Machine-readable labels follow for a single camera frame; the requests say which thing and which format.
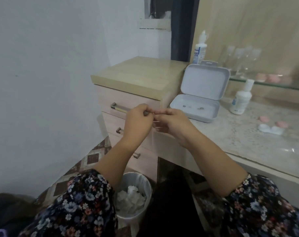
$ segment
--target sleeve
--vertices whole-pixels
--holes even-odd
[[[248,175],[224,206],[230,236],[299,237],[299,209],[281,197],[269,178]]]
[[[96,170],[68,183],[66,193],[41,211],[19,237],[115,236],[114,190]]]

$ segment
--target dark curtain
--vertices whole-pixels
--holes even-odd
[[[173,0],[171,10],[171,59],[190,60],[199,0]]]

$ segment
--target trash can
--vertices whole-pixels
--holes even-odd
[[[134,214],[124,214],[119,213],[117,211],[117,217],[119,220],[123,220],[126,224],[136,224],[140,223],[143,219],[145,212],[148,208],[149,202],[152,197],[152,187],[148,181],[148,179],[137,172],[128,172],[123,175],[122,181],[119,185],[119,187],[116,189],[116,192],[114,194],[114,205],[116,207],[117,205],[117,194],[120,191],[127,191],[128,187],[130,185],[133,185],[138,188],[138,191],[146,198],[144,207]]]

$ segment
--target vanity table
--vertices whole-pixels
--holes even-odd
[[[180,92],[188,63],[135,57],[92,75],[112,146],[124,132],[126,112],[138,104],[166,108]],[[243,115],[228,111],[231,99],[224,97],[212,123],[191,122],[246,171],[272,179],[281,194],[299,207],[299,110],[251,102]],[[258,131],[258,116],[290,123],[283,136]],[[157,180],[158,157],[202,174],[192,155],[167,134],[152,130],[136,150],[128,167]]]

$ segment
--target drawer handle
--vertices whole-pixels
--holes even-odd
[[[112,109],[123,112],[123,113],[128,113],[129,110],[131,110],[130,108],[124,107],[124,106],[120,106],[117,105],[115,102],[111,104],[110,106]],[[144,111],[144,116],[148,116],[149,112]]]
[[[138,159],[140,156],[141,156],[140,153],[134,153],[134,154],[133,154],[133,157],[134,157],[135,159]]]
[[[121,129],[121,127],[117,128],[117,130],[115,131],[116,133],[122,135],[121,131],[124,131],[123,129]]]

